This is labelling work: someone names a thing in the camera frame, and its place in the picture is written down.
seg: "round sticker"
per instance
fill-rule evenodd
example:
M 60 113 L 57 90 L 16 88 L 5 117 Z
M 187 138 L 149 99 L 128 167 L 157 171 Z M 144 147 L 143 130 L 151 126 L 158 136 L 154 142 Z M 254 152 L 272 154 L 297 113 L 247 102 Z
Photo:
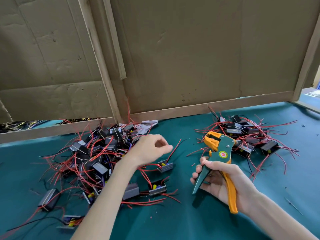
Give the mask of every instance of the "round sticker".
M 226 153 L 224 151 L 221 151 L 221 152 L 219 152 L 219 156 L 222 157 L 222 158 L 227 158 L 228 157 L 228 153 Z

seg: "forearm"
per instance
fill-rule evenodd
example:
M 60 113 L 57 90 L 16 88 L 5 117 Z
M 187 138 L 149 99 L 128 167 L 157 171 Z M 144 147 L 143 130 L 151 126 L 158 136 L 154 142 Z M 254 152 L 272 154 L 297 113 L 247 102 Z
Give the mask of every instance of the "forearm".
M 136 171 L 132 158 L 120 160 L 71 240 L 109 239 L 126 187 Z
M 273 240 L 318 240 L 265 195 L 257 195 L 254 202 L 248 216 Z

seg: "hand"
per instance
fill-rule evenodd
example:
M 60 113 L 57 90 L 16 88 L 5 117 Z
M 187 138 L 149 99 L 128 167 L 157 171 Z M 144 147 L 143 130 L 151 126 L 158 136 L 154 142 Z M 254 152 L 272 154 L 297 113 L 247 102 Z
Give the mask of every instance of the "hand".
M 192 174 L 192 178 L 190 178 L 191 183 L 195 183 L 199 173 L 202 171 L 202 166 L 206 165 L 208 168 L 212 169 L 209 176 L 205 179 L 205 181 L 210 184 L 203 183 L 200 189 L 209 192 L 223 203 L 228 204 L 228 190 L 226 182 L 219 171 L 228 173 L 237 191 L 236 204 L 238 211 L 248 214 L 250 205 L 254 202 L 254 199 L 260 195 L 260 192 L 256 189 L 251 180 L 237 165 L 207 160 L 208 157 L 200 158 L 200 165 L 196 166 L 196 172 L 194 172 Z
M 131 157 L 130 160 L 133 160 L 135 166 L 138 167 L 157 160 L 162 155 L 171 152 L 173 148 L 162 135 L 142 136 L 125 158 Z

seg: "wire stripper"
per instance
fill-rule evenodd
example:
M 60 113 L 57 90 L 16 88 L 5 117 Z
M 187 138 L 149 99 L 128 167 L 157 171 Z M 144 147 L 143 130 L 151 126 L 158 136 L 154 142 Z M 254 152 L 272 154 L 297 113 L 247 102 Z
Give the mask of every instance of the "wire stripper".
M 208 161 L 221 161 L 223 163 L 231 164 L 231 149 L 236 142 L 234 139 L 221 133 L 210 131 L 206 134 L 203 140 L 204 143 L 213 150 L 209 151 L 210 158 L 208 159 Z M 195 181 L 192 194 L 195 194 L 198 191 L 210 171 L 210 168 L 206 166 L 202 167 L 202 172 L 199 174 L 197 180 Z M 221 174 L 226 181 L 230 212 L 232 214 L 237 214 L 238 209 L 236 205 L 236 188 L 229 174 L 225 172 L 221 172 Z

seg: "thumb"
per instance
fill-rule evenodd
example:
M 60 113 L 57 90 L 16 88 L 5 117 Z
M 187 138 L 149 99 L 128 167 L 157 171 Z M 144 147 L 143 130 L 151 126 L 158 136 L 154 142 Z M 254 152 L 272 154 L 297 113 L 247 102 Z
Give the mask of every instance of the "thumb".
M 157 149 L 158 149 L 158 152 L 159 152 L 159 153 L 161 154 L 161 156 L 162 156 L 162 155 L 164 155 L 164 154 L 166 154 L 166 153 L 171 152 L 173 148 L 174 148 L 174 147 L 173 147 L 172 145 L 164 145 L 164 146 L 162 146 L 162 147 L 160 147 L 160 148 L 157 148 Z
M 229 174 L 237 174 L 241 171 L 238 165 L 227 164 L 221 161 L 205 161 L 204 164 L 212 170 L 218 170 Z

